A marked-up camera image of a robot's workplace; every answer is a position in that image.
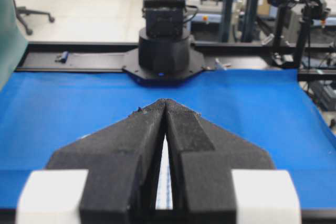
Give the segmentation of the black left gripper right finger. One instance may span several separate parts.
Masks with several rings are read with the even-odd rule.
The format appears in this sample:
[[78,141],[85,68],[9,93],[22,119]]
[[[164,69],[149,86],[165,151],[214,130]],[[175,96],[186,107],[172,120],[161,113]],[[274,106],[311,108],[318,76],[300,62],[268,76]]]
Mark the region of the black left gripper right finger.
[[174,207],[187,223],[301,223],[289,173],[263,148],[168,99]]

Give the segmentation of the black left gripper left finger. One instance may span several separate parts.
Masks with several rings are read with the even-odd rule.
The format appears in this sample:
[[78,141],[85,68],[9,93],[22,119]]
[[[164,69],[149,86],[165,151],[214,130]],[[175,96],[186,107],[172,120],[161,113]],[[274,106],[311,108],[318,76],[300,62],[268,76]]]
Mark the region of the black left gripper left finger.
[[166,102],[56,150],[20,195],[17,223],[131,223],[155,208]]

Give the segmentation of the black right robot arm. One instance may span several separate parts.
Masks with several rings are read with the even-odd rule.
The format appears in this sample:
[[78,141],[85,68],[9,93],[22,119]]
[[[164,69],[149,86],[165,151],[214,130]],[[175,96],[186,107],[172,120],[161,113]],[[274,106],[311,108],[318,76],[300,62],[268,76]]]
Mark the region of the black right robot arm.
[[204,57],[191,47],[186,12],[186,0],[143,0],[140,67],[158,75],[201,70]]

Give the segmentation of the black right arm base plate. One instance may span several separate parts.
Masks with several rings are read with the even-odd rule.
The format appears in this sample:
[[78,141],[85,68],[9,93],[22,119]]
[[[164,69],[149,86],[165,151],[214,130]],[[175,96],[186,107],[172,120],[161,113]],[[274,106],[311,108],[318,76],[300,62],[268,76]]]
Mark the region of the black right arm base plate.
[[126,52],[123,56],[123,72],[127,72],[135,83],[143,86],[172,86],[185,82],[191,77],[206,70],[205,57],[202,53],[191,49],[190,61],[186,69],[175,73],[165,73],[163,71],[154,72],[140,66],[138,49]]

